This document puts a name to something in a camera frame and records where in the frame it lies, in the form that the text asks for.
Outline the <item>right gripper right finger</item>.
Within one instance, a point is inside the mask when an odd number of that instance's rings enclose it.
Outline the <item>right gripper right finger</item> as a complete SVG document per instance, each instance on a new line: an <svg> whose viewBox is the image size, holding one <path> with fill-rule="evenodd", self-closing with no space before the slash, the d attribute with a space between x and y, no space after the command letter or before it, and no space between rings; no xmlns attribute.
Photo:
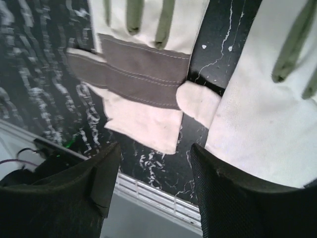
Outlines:
<svg viewBox="0 0 317 238"><path fill-rule="evenodd" d="M205 238L314 238L317 184L303 188L248 174L193 144L190 161Z"/></svg>

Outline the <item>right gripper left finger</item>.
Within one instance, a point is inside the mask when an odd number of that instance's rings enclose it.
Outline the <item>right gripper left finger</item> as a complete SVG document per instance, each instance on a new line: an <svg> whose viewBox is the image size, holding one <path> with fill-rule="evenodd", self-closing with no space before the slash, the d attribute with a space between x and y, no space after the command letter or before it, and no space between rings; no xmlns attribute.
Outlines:
<svg viewBox="0 0 317 238"><path fill-rule="evenodd" d="M83 160L52 155L33 171L22 167L0 180L3 238L98 238L108 217L120 146Z"/></svg>

